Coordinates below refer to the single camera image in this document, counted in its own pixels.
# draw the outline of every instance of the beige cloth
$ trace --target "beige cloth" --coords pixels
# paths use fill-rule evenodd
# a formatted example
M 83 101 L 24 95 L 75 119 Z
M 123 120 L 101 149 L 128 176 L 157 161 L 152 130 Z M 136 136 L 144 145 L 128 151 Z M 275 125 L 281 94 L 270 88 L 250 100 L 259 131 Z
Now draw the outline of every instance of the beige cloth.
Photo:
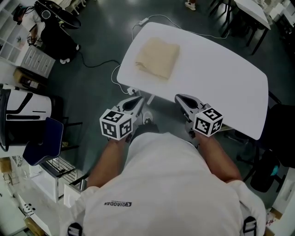
M 169 44 L 160 38 L 152 37 L 138 53 L 135 65 L 141 71 L 169 79 L 179 56 L 179 49 L 178 44 Z

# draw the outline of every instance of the white box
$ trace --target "white box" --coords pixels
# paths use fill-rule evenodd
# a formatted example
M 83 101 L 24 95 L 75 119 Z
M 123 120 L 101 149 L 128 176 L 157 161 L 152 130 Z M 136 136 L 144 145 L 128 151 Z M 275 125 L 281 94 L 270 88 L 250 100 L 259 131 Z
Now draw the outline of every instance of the white box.
M 271 10 L 271 13 L 269 15 L 274 22 L 277 22 L 279 20 L 279 18 L 281 17 L 275 8 L 273 8 Z
M 102 135 L 121 140 L 133 131 L 132 116 L 107 109 L 100 117 L 100 128 Z
M 275 7 L 277 13 L 282 16 L 283 15 L 283 11 L 284 11 L 284 6 L 281 3 L 278 3 Z
M 210 137 L 221 129 L 223 115 L 212 107 L 195 115 L 193 130 Z
M 295 7 L 291 2 L 286 6 L 286 10 L 290 13 L 290 15 L 293 15 L 295 13 Z

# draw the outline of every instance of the hand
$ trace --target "hand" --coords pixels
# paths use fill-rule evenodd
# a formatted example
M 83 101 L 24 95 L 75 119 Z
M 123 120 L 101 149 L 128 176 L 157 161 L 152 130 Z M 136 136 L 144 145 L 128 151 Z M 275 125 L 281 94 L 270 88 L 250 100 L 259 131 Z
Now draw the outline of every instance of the hand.
M 36 42 L 36 38 L 31 38 L 31 44 L 34 44 Z
M 211 139 L 212 136 L 207 137 L 207 136 L 195 131 L 195 137 L 199 141 L 199 143 L 206 143 Z
M 109 140 L 109 143 L 115 143 L 115 144 L 118 144 L 118 145 L 124 145 L 125 144 L 125 141 L 126 141 L 126 138 L 127 137 L 125 137 L 125 138 L 122 138 L 122 139 L 120 139 L 120 140 L 116 140 L 116 139 L 110 139 Z

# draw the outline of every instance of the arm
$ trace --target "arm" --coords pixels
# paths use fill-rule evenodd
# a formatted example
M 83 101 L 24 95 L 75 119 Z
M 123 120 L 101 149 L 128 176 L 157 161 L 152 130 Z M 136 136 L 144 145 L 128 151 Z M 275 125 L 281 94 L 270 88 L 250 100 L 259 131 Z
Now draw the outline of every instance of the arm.
M 32 36 L 32 43 L 36 42 L 37 32 L 38 32 L 38 27 L 37 27 L 37 25 L 35 25 L 30 31 L 31 36 Z
M 237 166 L 213 136 L 206 137 L 198 132 L 195 136 L 200 142 L 200 153 L 213 175 L 226 183 L 242 180 Z
M 111 139 L 106 145 L 100 159 L 88 177 L 87 188 L 102 187 L 120 174 L 125 139 L 116 141 Z

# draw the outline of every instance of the white drawer unit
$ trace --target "white drawer unit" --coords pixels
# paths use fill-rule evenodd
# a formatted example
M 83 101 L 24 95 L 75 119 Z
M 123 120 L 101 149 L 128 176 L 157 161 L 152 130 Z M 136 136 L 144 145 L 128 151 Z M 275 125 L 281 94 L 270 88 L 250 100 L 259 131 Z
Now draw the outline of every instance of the white drawer unit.
M 32 65 L 32 59 L 35 53 L 36 51 L 33 50 L 32 47 L 29 47 L 21 66 L 24 68 L 30 68 L 30 66 Z
M 20 66 L 48 78 L 55 60 L 34 46 L 29 46 Z

